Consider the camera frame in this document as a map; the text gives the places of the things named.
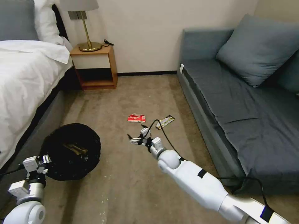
snack bar wrapper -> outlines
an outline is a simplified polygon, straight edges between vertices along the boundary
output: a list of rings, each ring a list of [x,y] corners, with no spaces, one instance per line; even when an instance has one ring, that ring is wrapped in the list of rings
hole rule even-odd
[[[131,114],[127,122],[140,122],[145,123],[145,116],[143,114]]]
[[[174,119],[173,116],[168,115],[168,116],[167,116],[166,118],[164,118],[163,120],[160,120],[160,123],[161,123],[162,127],[164,128],[167,124],[169,124],[170,122],[173,122],[174,120],[175,120],[175,119]],[[156,128],[157,128],[158,130],[161,130],[161,126],[160,126],[159,123],[156,125]]]

sofa armrest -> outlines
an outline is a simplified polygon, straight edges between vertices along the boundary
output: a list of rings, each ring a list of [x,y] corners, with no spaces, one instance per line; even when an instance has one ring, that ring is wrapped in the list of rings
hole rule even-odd
[[[220,48],[230,38],[233,29],[184,29],[179,63],[191,59],[214,59]]]

brass lamp base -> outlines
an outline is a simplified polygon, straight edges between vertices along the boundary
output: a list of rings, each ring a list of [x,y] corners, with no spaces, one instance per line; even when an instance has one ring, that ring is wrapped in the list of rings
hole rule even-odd
[[[102,45],[97,42],[89,42],[89,43],[82,43],[79,44],[79,50],[84,52],[91,52],[91,51],[97,51],[102,48]]]

bed frame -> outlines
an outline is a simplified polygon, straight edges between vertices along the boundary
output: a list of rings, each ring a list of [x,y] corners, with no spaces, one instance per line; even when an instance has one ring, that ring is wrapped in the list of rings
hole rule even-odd
[[[68,39],[62,18],[56,5],[52,6],[52,10],[55,12],[59,35]],[[45,137],[60,126],[64,113],[64,95],[61,90],[67,89],[66,84],[69,84],[70,80],[76,81],[73,77],[76,77],[76,73],[72,67],[65,73],[65,76],[52,90],[47,99],[37,108],[29,128],[23,134],[16,146],[15,153],[0,169],[0,173],[14,170],[25,158],[39,155]],[[7,192],[10,184],[23,180],[25,177],[26,171],[21,170],[0,179],[0,210],[10,199],[10,194]]]

white wall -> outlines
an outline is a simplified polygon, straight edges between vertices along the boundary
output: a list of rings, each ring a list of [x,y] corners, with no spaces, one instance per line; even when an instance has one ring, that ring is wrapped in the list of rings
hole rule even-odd
[[[182,29],[234,27],[244,14],[253,14],[258,0],[98,0],[87,12],[92,41],[115,44],[118,72],[177,69]],[[70,42],[85,42],[82,21],[61,11]]]
[[[260,0],[255,15],[285,22],[299,22],[299,0]]]

